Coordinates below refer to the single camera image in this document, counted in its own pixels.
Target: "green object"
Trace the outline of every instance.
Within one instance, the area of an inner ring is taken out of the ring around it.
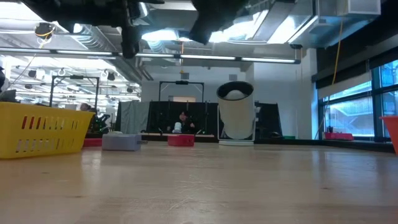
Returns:
[[[296,139],[296,136],[284,136],[284,139]]]

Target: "red box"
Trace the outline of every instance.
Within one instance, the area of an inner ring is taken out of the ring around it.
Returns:
[[[102,146],[102,139],[85,139],[83,147],[98,147]]]
[[[347,133],[324,133],[327,140],[347,140],[354,141],[354,136]]]
[[[190,147],[195,144],[195,136],[188,134],[171,135],[167,136],[167,143],[169,146]]]

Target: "orange object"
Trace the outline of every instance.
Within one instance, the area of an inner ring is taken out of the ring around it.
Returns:
[[[191,134],[179,134],[167,136],[169,146],[192,147],[195,144],[195,136]]]
[[[396,154],[398,155],[398,116],[384,116],[380,117],[386,124],[388,132],[390,133],[392,144]]]

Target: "white cylindrical container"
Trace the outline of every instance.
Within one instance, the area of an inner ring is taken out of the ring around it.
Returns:
[[[229,82],[217,89],[224,130],[232,139],[245,139],[253,133],[254,88],[247,82]]]

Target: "red object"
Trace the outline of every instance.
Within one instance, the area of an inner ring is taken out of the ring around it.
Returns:
[[[189,134],[167,136],[169,146],[190,147],[195,144],[195,136]]]
[[[102,146],[102,139],[85,139],[83,147],[98,147]]]
[[[347,133],[324,133],[327,140],[348,140],[354,141],[353,134]]]
[[[396,154],[398,155],[398,116],[385,116],[380,117],[380,119],[384,121],[384,124],[390,133]]]

